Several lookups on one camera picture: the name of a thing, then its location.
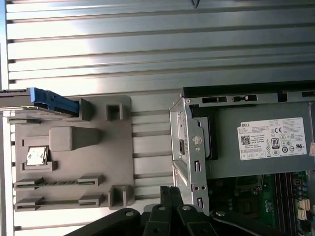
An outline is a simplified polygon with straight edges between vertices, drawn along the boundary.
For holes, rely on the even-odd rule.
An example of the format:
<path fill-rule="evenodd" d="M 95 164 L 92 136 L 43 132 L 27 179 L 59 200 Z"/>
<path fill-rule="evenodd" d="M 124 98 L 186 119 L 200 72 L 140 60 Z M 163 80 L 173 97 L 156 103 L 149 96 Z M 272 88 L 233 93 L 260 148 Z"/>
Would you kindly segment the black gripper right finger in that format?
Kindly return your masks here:
<path fill-rule="evenodd" d="M 285 236 L 257 220 L 233 211 L 212 210 L 209 216 L 194 206 L 185 205 L 178 187 L 170 187 L 172 205 L 176 208 L 183 231 L 189 236 Z"/>

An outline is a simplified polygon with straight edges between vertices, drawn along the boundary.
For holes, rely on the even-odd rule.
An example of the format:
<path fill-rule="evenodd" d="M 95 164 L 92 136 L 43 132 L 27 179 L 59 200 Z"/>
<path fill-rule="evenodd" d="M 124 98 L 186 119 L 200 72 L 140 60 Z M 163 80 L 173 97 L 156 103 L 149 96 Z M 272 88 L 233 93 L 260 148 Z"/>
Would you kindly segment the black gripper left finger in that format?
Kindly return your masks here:
<path fill-rule="evenodd" d="M 171 188 L 160 187 L 160 204 L 142 214 L 123 208 L 77 230 L 71 236 L 168 236 L 171 221 Z"/>

